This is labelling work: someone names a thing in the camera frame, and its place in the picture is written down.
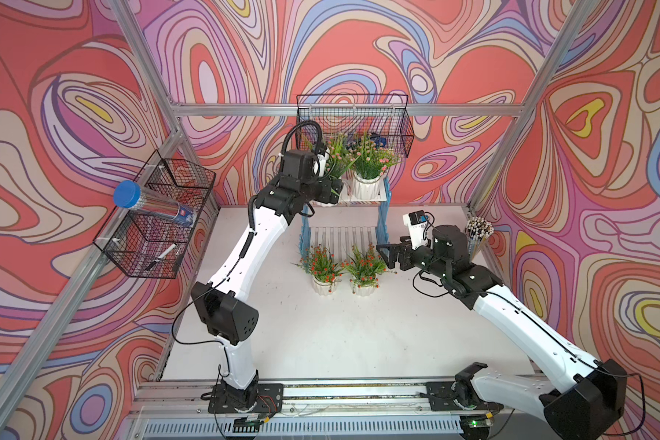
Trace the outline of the pink flower pot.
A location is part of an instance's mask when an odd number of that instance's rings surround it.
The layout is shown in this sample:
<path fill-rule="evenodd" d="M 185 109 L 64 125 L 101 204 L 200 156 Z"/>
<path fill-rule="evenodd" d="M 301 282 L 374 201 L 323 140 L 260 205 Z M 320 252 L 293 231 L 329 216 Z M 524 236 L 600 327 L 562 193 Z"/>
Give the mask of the pink flower pot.
<path fill-rule="evenodd" d="M 333 135 L 325 139 L 324 144 L 326 153 L 324 156 L 319 155 L 319 160 L 326 158 L 324 177 L 342 181 L 359 156 L 349 149 L 349 137 L 345 134 Z"/>
<path fill-rule="evenodd" d="M 359 201 L 370 201 L 379 195 L 390 168 L 401 158 L 392 148 L 376 148 L 372 133 L 363 133 L 349 149 L 359 156 L 351 166 L 351 193 Z"/>

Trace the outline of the red flower pot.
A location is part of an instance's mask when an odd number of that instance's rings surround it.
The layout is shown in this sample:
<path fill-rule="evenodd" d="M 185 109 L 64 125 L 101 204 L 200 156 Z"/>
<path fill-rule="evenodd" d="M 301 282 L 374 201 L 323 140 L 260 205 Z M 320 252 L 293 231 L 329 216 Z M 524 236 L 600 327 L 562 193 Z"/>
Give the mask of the red flower pot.
<path fill-rule="evenodd" d="M 349 276 L 352 293 L 357 297 L 367 297 L 379 290 L 381 275 L 388 271 L 386 262 L 372 244 L 366 250 L 353 245 L 342 268 Z"/>
<path fill-rule="evenodd" d="M 321 296 L 334 293 L 343 274 L 342 264 L 336 262 L 331 250 L 323 245 L 309 247 L 298 267 L 312 277 L 313 290 Z"/>

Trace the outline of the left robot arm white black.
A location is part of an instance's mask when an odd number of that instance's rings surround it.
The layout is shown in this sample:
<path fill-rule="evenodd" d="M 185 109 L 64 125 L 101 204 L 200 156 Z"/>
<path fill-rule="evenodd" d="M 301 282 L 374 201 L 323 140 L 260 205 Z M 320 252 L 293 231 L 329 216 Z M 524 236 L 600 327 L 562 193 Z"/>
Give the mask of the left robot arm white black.
<path fill-rule="evenodd" d="M 259 312 L 248 304 L 251 286 L 273 245 L 313 201 L 334 205 L 342 181 L 326 174 L 329 154 L 290 150 L 280 171 L 247 204 L 247 227 L 222 267 L 203 286 L 194 304 L 201 321 L 227 355 L 225 385 L 245 391 L 258 378 L 248 342 Z"/>

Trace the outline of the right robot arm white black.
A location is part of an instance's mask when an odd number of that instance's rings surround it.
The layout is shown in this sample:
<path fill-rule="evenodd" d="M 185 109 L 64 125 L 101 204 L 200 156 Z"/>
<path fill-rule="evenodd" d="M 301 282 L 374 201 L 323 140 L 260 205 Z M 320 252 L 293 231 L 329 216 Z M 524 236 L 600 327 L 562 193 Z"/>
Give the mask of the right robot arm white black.
<path fill-rule="evenodd" d="M 598 439 L 623 416 L 628 377 L 623 367 L 569 342 L 493 272 L 473 263 L 458 227 L 435 227 L 427 244 L 404 238 L 377 251 L 391 269 L 436 276 L 446 294 L 495 325 L 544 373 L 544 379 L 527 379 L 474 362 L 455 376 L 454 404 L 500 403 L 546 422 L 562 439 Z"/>

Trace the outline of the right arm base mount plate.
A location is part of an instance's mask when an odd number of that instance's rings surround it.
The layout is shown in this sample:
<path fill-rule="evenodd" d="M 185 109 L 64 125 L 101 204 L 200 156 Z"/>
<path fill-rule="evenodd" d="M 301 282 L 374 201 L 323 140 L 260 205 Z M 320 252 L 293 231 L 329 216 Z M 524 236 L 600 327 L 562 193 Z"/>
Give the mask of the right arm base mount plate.
<path fill-rule="evenodd" d="M 498 414 L 504 408 L 500 403 L 483 401 L 469 387 L 454 381 L 429 381 L 420 396 L 428 400 L 434 412 L 484 411 Z"/>

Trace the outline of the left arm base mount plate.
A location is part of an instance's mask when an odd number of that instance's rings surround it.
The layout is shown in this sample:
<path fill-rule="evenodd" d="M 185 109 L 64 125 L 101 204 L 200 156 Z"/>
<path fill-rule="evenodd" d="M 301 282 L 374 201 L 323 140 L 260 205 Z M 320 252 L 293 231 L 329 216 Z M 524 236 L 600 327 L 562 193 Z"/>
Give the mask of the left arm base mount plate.
<path fill-rule="evenodd" d="M 225 381 L 214 385 L 208 401 L 209 414 L 277 414 L 282 410 L 282 383 L 252 383 L 238 390 Z"/>

